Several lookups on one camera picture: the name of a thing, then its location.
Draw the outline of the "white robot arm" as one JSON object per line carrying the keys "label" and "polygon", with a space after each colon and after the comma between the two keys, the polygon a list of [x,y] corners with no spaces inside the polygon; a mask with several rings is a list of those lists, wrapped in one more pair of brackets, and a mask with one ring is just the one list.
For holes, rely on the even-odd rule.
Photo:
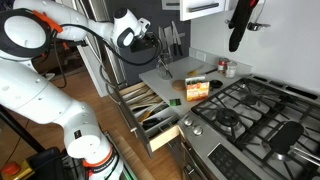
{"label": "white robot arm", "polygon": [[117,10],[113,22],[96,22],[53,0],[15,0],[0,14],[0,104],[38,124],[60,125],[68,155],[83,161],[89,180],[119,180],[123,161],[93,110],[38,74],[31,60],[48,51],[55,38],[78,41],[91,33],[124,48],[149,26],[127,8]]}

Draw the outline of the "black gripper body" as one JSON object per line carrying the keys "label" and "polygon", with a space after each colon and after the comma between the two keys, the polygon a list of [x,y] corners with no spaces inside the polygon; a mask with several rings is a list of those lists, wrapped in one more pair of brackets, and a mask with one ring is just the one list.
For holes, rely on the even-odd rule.
{"label": "black gripper body", "polygon": [[147,32],[142,39],[136,39],[130,46],[130,50],[135,53],[150,48],[155,48],[159,45],[158,36],[154,32]]}

